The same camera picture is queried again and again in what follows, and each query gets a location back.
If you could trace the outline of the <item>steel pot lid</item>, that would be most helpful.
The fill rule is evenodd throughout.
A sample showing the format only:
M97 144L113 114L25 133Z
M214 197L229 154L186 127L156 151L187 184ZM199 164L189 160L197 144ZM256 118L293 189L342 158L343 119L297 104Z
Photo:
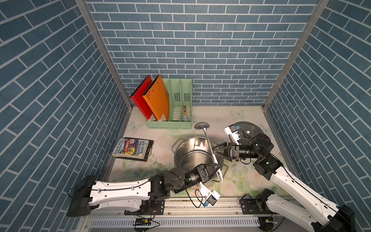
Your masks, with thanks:
M264 134L263 130L259 126L255 125L251 122L239 121L239 122L234 123L234 125L240 127L240 130L239 130L239 135L240 135L239 143L240 143L240 145L249 145L250 141L256 135Z

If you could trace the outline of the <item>stainless steel pot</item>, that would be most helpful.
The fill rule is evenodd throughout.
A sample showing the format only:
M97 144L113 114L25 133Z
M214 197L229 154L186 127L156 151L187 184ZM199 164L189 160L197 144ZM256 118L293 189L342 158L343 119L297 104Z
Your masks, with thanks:
M171 147L174 165L183 170L191 170L199 164L213 164L210 146L205 137L179 138Z

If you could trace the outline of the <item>steel ladle spoon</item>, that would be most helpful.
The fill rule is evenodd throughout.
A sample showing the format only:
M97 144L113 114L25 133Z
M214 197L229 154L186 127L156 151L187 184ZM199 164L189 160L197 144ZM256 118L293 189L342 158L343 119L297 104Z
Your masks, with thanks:
M206 137L206 140L207 140L207 143L209 145L210 152L211 152L211 155L212 155L213 163L219 164L218 161L217 161L217 158L216 158L216 156L215 156L215 154L213 152L211 141L210 141L209 136L207 134L207 129L209 127L210 127L210 125L207 122L198 122L194 126L194 128L196 130L202 130L202 131L204 131L204 134L205 134L205 137ZM216 174L218 175L218 178L220 180L220 183L222 183L223 182L223 176L222 176L221 168L220 168L220 170Z

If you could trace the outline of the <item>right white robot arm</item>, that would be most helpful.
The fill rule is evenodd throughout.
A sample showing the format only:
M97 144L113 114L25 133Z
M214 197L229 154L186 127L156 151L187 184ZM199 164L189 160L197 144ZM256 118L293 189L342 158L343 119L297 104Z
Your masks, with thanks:
M295 177L271 153L273 144L265 134L257 134L249 144L222 143L212 151L228 161L255 159L253 166L261 176L283 188L296 201L297 206L272 190L264 189L256 196L260 210L269 210L296 223L309 232L354 232L355 213L347 205L338 206Z

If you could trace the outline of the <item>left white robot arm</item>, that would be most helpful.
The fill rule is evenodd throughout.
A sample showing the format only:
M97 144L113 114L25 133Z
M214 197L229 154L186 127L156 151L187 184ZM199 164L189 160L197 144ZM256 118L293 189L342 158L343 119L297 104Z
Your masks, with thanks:
M109 183L86 176L72 188L66 216L87 216L95 209L148 213L155 208L154 202L170 198L171 192L180 193L195 185L204 187L220 173L218 164L199 164L189 171L173 168L133 182Z

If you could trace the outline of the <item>small booklet in rack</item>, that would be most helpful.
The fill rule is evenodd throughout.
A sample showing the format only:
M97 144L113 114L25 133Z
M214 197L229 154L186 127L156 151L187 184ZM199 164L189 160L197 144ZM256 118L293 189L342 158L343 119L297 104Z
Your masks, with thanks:
M189 122L186 105L183 106L183 116L182 116L182 119L183 119L184 122Z

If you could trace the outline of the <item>floral table mat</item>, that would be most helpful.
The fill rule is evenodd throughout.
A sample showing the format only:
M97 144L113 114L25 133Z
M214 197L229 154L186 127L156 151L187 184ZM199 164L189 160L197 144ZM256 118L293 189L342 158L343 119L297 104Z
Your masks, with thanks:
M238 122L250 122L257 126L259 132L269 136L274 145L272 153L282 162L285 159L272 135L269 124L259 106L194 106L188 115L189 129L151 129L148 122L135 107L133 108L124 137L152 140L154 142L151 155L147 161L115 159L104 177L109 182L129 182L152 177L161 171L175 167L174 153L180 144L188 138L208 136L215 144L231 142L229 126ZM278 185L266 180L255 170L255 159L245 161L221 160L223 181L211 181L205 186L217 191L222 197L237 197L244 194L256 196L263 189L270 189L280 196L288 193Z

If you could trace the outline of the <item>green file organizer rack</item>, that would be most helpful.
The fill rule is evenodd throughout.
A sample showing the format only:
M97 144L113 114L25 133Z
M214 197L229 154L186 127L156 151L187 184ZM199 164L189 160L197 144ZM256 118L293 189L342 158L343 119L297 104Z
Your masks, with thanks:
M151 129L190 129L192 124L192 79L165 78L163 80L169 94L170 118L169 121L147 121ZM186 105L189 122L184 122L183 106Z

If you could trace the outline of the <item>colourful paperback book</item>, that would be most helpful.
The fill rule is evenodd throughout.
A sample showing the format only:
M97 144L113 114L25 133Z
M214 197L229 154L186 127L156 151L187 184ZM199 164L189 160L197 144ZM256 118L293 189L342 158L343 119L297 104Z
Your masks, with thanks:
M124 137L117 142L112 156L117 159L127 159L147 162L152 154L154 140Z

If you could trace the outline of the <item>orange folder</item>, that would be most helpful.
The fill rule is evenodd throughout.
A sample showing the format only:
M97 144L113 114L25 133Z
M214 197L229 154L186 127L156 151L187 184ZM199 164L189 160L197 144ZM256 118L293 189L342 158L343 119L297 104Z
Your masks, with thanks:
M143 94L143 98L158 121L169 120L170 99L160 74Z

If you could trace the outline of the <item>red folder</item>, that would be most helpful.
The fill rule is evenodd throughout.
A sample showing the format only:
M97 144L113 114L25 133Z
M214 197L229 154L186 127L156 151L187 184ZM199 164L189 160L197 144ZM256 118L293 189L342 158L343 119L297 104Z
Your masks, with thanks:
M151 108L144 100L143 95L146 93L147 89L152 84L151 76L148 75L143 82L139 85L139 87L131 94L131 99L139 108L141 113L144 115L147 121L156 121L156 117L154 116Z

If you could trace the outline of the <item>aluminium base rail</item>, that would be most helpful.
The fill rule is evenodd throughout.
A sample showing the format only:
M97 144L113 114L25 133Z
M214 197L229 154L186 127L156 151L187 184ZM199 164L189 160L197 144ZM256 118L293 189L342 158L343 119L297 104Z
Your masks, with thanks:
M272 223L273 231L284 228L288 219L277 213L259 213L246 210L239 198L220 198L214 206L195 208L190 199L171 198L161 206L159 213L148 215L125 215L119 210L102 210L83 217L78 232L179 232L182 229L257 229L264 223Z

